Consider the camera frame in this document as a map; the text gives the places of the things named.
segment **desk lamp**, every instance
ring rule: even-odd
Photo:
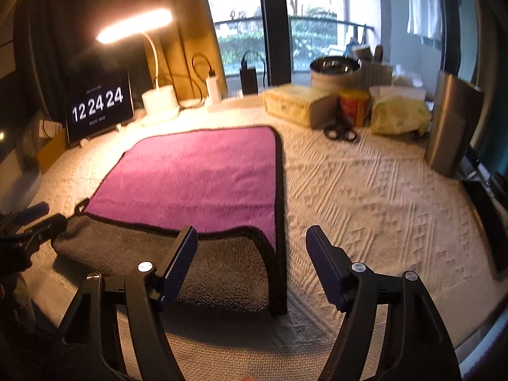
[[[158,84],[158,57],[156,46],[147,34],[167,26],[173,20],[171,12],[164,8],[148,11],[134,17],[127,18],[101,31],[97,40],[102,44],[111,44],[135,34],[141,34],[148,39],[153,50],[156,62],[156,88],[143,93],[146,117],[143,126],[174,119],[178,116],[180,106],[175,96],[173,86],[159,87]]]

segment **black charger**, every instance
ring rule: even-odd
[[[259,93],[259,88],[257,87],[256,68],[247,67],[245,56],[243,56],[242,68],[240,69],[240,82],[242,83],[242,93],[244,96]]]

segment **hanging white towel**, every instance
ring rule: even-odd
[[[441,41],[443,39],[443,16],[440,0],[410,0],[407,33]]]

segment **white cloth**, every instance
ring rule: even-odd
[[[441,41],[443,39],[441,0],[410,0],[407,33]]]
[[[34,203],[45,200],[51,214],[70,216],[91,196],[139,140],[165,133],[272,125],[284,146],[288,315],[234,314],[172,305],[162,319],[188,381],[318,379],[343,314],[327,302],[305,249],[305,231],[321,225],[330,241],[373,271],[420,274],[451,341],[458,346],[493,311],[508,280],[492,278],[487,252],[460,182],[432,171],[421,145],[371,135],[361,129],[357,144],[333,142],[319,130],[275,119],[263,109],[184,110],[177,119],[151,127],[135,121],[118,132],[66,151],[44,175]],[[49,242],[32,256],[24,277],[35,304],[56,325],[84,275],[57,258]],[[363,377],[374,375],[383,344],[386,306],[378,308]],[[118,317],[129,374],[139,370],[124,313]]]

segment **digital clock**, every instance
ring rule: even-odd
[[[127,69],[76,84],[66,97],[65,120],[72,145],[134,116]]]

